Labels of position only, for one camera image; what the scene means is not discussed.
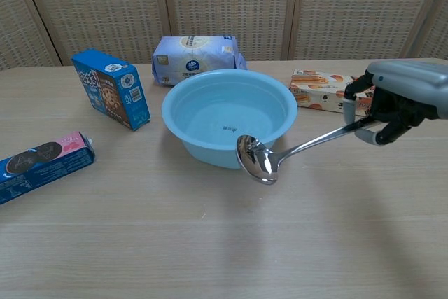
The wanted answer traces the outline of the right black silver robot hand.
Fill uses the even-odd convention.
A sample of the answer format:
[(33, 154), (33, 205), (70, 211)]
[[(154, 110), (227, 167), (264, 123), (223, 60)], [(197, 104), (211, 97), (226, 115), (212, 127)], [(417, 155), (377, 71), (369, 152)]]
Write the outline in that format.
[(355, 121), (357, 94), (374, 88), (367, 114), (386, 126), (377, 132), (364, 125), (355, 131), (362, 141), (375, 146), (393, 143), (425, 119), (447, 119), (447, 65), (415, 60), (372, 62), (365, 74), (344, 90), (344, 121)]

